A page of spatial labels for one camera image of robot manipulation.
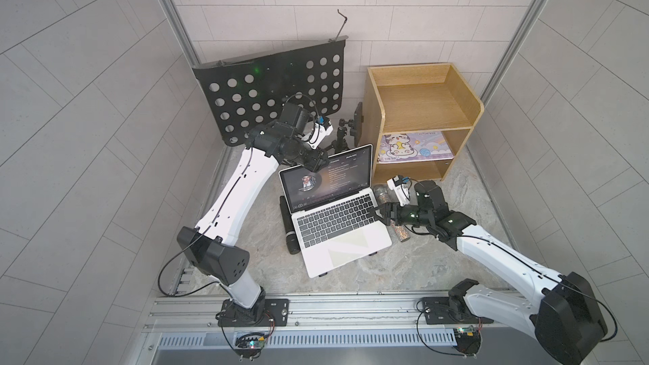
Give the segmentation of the silver laptop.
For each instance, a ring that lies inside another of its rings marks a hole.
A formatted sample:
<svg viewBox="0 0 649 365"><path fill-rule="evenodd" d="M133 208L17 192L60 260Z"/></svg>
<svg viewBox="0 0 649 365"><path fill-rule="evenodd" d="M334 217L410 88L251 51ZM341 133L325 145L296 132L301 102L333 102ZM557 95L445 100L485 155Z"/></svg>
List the silver laptop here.
<svg viewBox="0 0 649 365"><path fill-rule="evenodd" d="M374 149L363 145L329 157L319 172L302 166L279 172L309 277L315 278L392 245L373 218Z"/></svg>

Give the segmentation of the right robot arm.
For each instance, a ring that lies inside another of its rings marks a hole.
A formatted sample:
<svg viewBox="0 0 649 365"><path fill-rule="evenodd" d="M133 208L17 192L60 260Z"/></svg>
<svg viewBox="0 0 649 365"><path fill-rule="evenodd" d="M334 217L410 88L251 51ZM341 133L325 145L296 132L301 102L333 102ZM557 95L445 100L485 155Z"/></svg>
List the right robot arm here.
<svg viewBox="0 0 649 365"><path fill-rule="evenodd" d="M375 217L418 236L431 236L478 261L507 282L517 296L497 292L472 279L448 292L448 301L423 302L421 314L455 324L493 320L536 340L561 364L580 364L619 329L608 328L612 311L594 296L591 284L576 272L563 275L515 251L460 211L449 208L433 180L396 176L384 187L397 197L381 201Z"/></svg>

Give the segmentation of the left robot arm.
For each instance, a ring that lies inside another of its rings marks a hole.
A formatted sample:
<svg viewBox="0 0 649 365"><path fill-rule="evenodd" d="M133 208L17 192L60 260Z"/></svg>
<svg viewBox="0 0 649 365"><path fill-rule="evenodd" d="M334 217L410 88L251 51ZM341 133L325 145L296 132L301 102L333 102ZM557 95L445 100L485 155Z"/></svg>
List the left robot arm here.
<svg viewBox="0 0 649 365"><path fill-rule="evenodd" d="M229 294L235 308L256 322L265 292L247 270L249 252L236 246L243 223L267 180L281 165L318 172L328 165L319 143L332 132L329 118L287 102L280 117L248 132L238 166L211 209L177 235L182 253L196 269Z"/></svg>

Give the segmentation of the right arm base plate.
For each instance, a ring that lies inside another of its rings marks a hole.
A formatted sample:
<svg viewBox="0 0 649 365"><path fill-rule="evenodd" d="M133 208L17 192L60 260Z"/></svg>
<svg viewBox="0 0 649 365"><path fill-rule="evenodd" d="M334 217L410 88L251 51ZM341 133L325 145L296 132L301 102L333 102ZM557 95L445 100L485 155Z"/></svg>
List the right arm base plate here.
<svg viewBox="0 0 649 365"><path fill-rule="evenodd" d="M477 317L453 297L423 297L417 309L424 313L426 324L493 324L493 319Z"/></svg>

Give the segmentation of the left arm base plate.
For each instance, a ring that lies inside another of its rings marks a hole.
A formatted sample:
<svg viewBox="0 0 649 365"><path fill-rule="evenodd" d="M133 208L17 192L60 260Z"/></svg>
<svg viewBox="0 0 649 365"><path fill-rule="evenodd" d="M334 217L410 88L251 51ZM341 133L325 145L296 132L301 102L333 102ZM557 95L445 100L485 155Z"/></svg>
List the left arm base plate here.
<svg viewBox="0 0 649 365"><path fill-rule="evenodd" d="M251 309L226 300L216 315L220 327L284 327L287 325L289 299L262 298Z"/></svg>

